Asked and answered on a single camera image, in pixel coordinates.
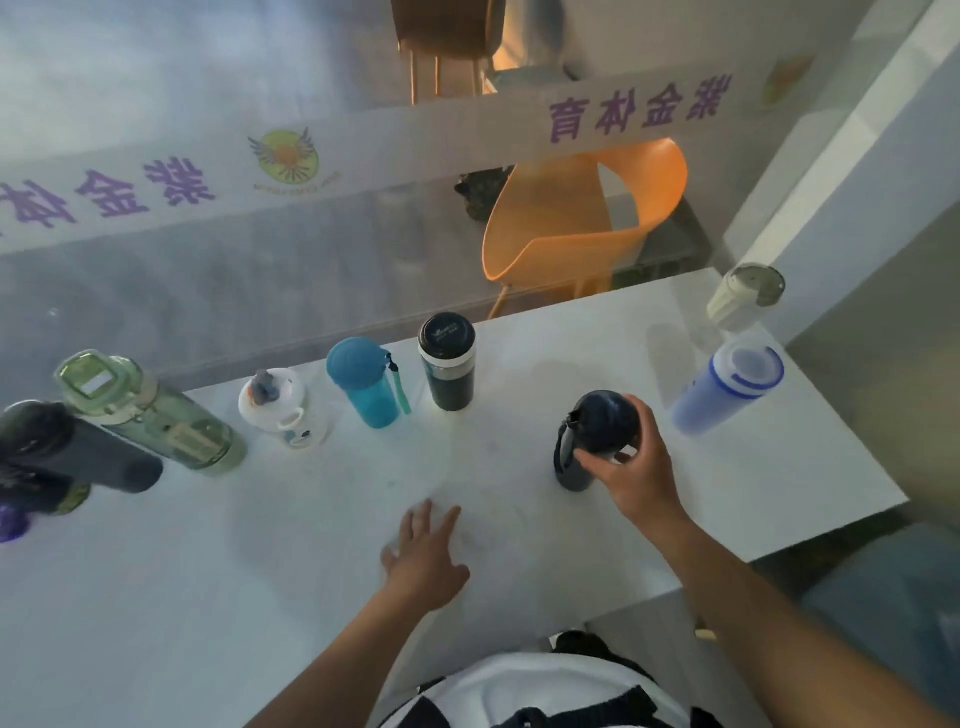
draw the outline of teal lanyard strap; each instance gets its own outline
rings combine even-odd
[[[403,414],[409,415],[413,410],[410,409],[410,402],[403,392],[403,382],[400,381],[400,368],[394,363],[394,358],[390,356],[389,352],[387,352],[387,361],[390,362],[390,371],[394,373],[394,387],[396,389],[396,398],[400,402],[400,409],[403,410]]]

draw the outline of dark object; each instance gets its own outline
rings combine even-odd
[[[0,415],[0,458],[125,493],[142,493],[163,473],[158,457],[74,417],[58,402],[28,400],[8,407]]]
[[[415,699],[417,702],[403,717],[399,728],[450,728],[449,721],[432,700],[426,697]],[[656,717],[656,712],[657,703],[642,687],[636,686],[605,703],[587,705],[585,708],[557,713],[554,716],[547,716],[540,708],[524,708],[494,728],[669,728],[667,723]],[[690,725],[701,728],[718,724],[694,723],[691,716]]]
[[[16,541],[30,528],[27,512],[12,505],[0,505],[0,544]]]
[[[557,638],[557,646],[553,650],[553,654],[583,655],[598,660],[606,660],[627,667],[643,675],[652,683],[657,682],[640,665],[633,660],[614,654],[603,640],[587,632],[577,630],[564,632]],[[417,690],[417,695],[423,695],[445,679],[441,677],[426,685],[421,685]],[[417,702],[400,722],[399,728],[450,728],[450,723],[432,700],[427,697],[415,697],[414,700]],[[538,708],[525,708],[517,711],[513,717],[500,723],[496,728],[534,728],[534,726],[540,726],[541,728],[609,728],[611,726],[667,728],[667,724],[657,718],[656,712],[657,704],[643,688],[636,687],[613,700],[608,700],[606,703],[586,706],[556,716],[546,716]],[[393,715],[387,716],[383,722],[386,723]],[[723,728],[723,726],[707,711],[693,708],[690,712],[690,728]]]
[[[578,629],[571,629],[564,632],[557,638],[557,646],[553,648],[555,655],[583,655],[584,657],[594,657],[597,660],[606,660],[609,663],[617,663],[623,667],[629,667],[634,672],[639,672],[647,680],[656,683],[654,676],[647,672],[643,667],[628,660],[625,657],[613,654],[602,639],[589,632],[581,632]]]
[[[256,374],[250,381],[250,393],[253,396],[253,403],[259,407],[280,399],[280,390],[274,384],[274,376],[266,369],[256,370]]]
[[[71,477],[40,473],[0,462],[0,503],[29,513],[63,516],[77,510],[90,486]]]
[[[616,392],[590,392],[577,402],[557,433],[553,469],[568,491],[585,491],[593,475],[583,469],[573,451],[584,449],[598,457],[611,457],[628,445],[640,444],[640,416],[628,400]]]
[[[460,181],[453,185],[453,191],[467,201],[467,215],[471,220],[478,223],[490,222],[493,206],[513,171],[514,167],[511,165],[460,176]]]
[[[438,313],[420,329],[420,357],[433,401],[447,412],[473,401],[476,330],[459,313]]]

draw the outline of black water bottle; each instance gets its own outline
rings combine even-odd
[[[0,461],[0,503],[4,505],[28,513],[63,516],[77,510],[89,495],[88,483]]]
[[[584,449],[597,457],[610,458],[632,445],[640,445],[640,416],[630,402],[616,392],[597,390],[585,395],[566,416],[557,433],[553,469],[568,491],[585,491],[593,475],[573,456]]]
[[[163,473],[160,458],[74,417],[59,402],[9,406],[0,415],[0,458],[126,493],[142,493]]]

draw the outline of wooden chair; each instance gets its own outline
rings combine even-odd
[[[599,164],[630,189],[637,227],[612,230]],[[684,153],[672,139],[518,164],[484,235],[484,273],[503,284],[490,318],[517,289],[574,282],[574,298],[610,290],[614,266],[639,255],[647,233],[680,203],[686,178]]]
[[[413,104],[418,97],[417,53],[437,57],[438,96],[441,60],[472,61],[473,95],[478,95],[480,60],[491,58],[503,42],[507,0],[391,0],[391,4],[397,49],[410,53]]]

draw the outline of black thermos lid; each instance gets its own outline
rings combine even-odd
[[[476,343],[477,333],[459,313],[445,311],[427,319],[420,329],[420,348],[435,359],[459,359]]]
[[[77,422],[66,405],[27,400],[0,414],[0,456],[47,455],[73,437]]]
[[[585,395],[567,418],[577,446],[587,452],[620,452],[639,447],[640,416],[629,400],[616,392],[597,390]]]

